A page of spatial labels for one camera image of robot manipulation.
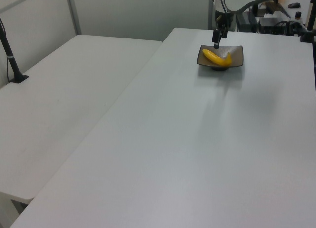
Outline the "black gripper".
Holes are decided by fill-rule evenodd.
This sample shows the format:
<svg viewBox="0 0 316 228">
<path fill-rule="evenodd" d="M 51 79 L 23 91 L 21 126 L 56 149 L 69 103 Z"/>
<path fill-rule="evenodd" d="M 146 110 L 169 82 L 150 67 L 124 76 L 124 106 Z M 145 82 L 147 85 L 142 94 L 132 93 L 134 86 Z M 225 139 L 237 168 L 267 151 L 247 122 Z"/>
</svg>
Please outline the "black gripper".
<svg viewBox="0 0 316 228">
<path fill-rule="evenodd" d="M 234 31 L 234 14 L 215 11 L 215 30 L 212 42 L 215 49 L 219 49 L 221 38 L 227 38 L 228 31 Z"/>
</svg>

